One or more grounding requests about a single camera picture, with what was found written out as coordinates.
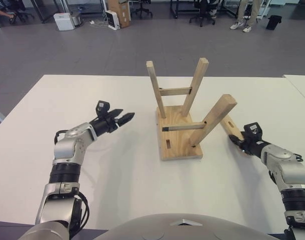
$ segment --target khaki pants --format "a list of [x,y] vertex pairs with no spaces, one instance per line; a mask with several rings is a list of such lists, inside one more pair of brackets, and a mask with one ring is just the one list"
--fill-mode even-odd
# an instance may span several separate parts
[[[238,10],[238,18],[237,21],[241,22],[244,18],[244,13],[246,9],[246,5],[249,2],[249,0],[241,0],[239,4],[239,10]],[[258,16],[259,9],[261,8],[262,0],[252,0],[252,9],[251,9],[251,15],[250,19],[247,21],[247,25],[252,26]]]

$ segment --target cable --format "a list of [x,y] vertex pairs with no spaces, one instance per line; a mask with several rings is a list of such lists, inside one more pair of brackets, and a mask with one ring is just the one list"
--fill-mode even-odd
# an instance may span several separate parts
[[93,20],[94,24],[90,24],[89,26],[92,28],[107,28],[108,27],[108,21],[100,21],[98,19]]
[[56,143],[58,142],[58,137],[59,137],[59,134],[65,134],[68,130],[60,130],[58,132],[56,132],[56,135],[54,136],[54,144],[56,145]]
[[70,239],[72,239],[74,236],[76,236],[86,226],[86,224],[89,220],[89,216],[90,216],[90,209],[89,209],[87,198],[81,192],[78,193],[78,197],[80,197],[81,201],[83,201],[83,203],[85,205],[85,212],[84,212],[84,214],[82,216],[82,219],[80,221],[80,228],[78,230],[76,230],[75,232],[70,234]]
[[303,162],[303,161],[304,161],[304,160],[303,160],[303,156],[301,156],[300,154],[294,153],[294,155],[296,156],[296,160],[297,160],[298,162]]

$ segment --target desk leg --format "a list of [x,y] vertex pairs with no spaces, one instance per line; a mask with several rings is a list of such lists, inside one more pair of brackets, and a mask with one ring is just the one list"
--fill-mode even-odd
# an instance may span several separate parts
[[234,12],[234,11],[230,10],[228,7],[225,7],[224,4],[225,4],[225,0],[222,0],[221,5],[220,5],[219,12],[231,14],[231,15],[233,15],[235,18],[237,18],[237,16],[238,16],[238,10],[237,10],[236,12]]

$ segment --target white device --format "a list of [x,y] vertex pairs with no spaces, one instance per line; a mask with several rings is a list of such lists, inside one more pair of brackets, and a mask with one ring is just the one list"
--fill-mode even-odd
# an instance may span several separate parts
[[106,11],[106,15],[107,15],[107,20],[108,20],[108,27],[110,27],[113,30],[118,30],[120,29],[120,25],[119,25],[119,20],[117,17],[117,13],[115,13],[114,11]]
[[75,24],[70,13],[56,13],[53,15],[53,18],[57,24],[59,31],[68,31],[75,29]]

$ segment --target white table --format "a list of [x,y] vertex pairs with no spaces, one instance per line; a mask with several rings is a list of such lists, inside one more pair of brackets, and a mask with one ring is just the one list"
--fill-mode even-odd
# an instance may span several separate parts
[[[159,77],[163,88],[191,77]],[[200,121],[222,94],[238,105],[242,128],[259,122],[266,141],[304,157],[305,99],[285,78],[205,77],[191,116]],[[87,150],[80,190],[90,206],[89,229],[111,229],[158,213],[194,213],[281,233],[284,206],[268,170],[245,157],[218,125],[201,143],[203,159],[160,161],[156,107],[147,76],[45,75],[0,125],[0,221],[33,224],[52,167],[54,135],[95,117],[98,100],[135,112]],[[163,98],[180,105],[184,96]]]
[[292,85],[302,94],[305,98],[305,76],[301,75],[284,75]]

